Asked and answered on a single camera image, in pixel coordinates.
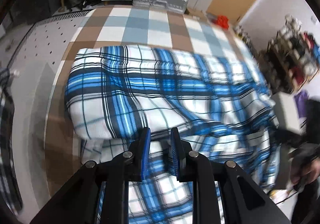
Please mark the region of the right hand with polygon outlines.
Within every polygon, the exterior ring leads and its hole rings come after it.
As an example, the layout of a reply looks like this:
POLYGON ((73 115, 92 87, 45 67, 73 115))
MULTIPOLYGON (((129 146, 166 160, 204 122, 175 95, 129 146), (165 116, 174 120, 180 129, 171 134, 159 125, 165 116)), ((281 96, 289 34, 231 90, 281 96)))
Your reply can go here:
POLYGON ((319 158, 314 159, 310 164, 303 168, 291 166, 290 180, 297 184, 302 177, 307 177, 306 184, 312 183, 319 177, 319 158))

